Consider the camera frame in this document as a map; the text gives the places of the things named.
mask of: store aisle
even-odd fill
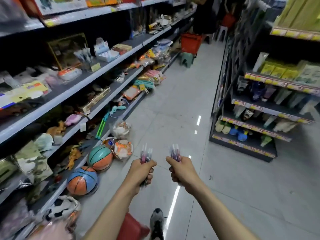
[[[167,240],[218,239],[197,201],[171,181],[165,157],[178,143],[206,185],[262,240],[320,240],[319,167],[308,164],[313,159],[306,160],[303,150],[281,141],[278,158],[266,163],[208,141],[223,52],[222,43],[202,44],[190,69],[177,59],[127,119],[135,145],[130,161],[148,143],[158,162],[152,184],[133,199],[130,213],[149,225],[153,210],[161,208]],[[307,130],[319,134],[316,128]],[[319,155],[317,144],[310,145],[313,155]]]

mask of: green plastic stool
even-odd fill
[[[187,53],[187,52],[182,52],[182,58],[180,61],[180,65],[182,66],[184,62],[186,62],[187,68],[191,67],[191,64],[193,64],[193,59],[194,56],[193,54]]]

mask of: sneaker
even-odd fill
[[[150,218],[151,240],[154,240],[155,238],[164,240],[162,230],[164,221],[165,219],[163,217],[162,210],[160,208],[156,208]]]

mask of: pink toy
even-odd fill
[[[66,118],[66,121],[64,122],[64,124],[66,126],[70,126],[72,124],[77,124],[80,121],[81,117],[82,116],[79,114],[72,114]]]

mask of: orange and blue basketball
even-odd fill
[[[112,162],[111,150],[104,146],[96,146],[92,149],[88,157],[88,165],[96,171],[107,169]]]
[[[67,189],[73,195],[85,195],[98,184],[98,175],[93,168],[83,166],[75,169],[67,180]]]

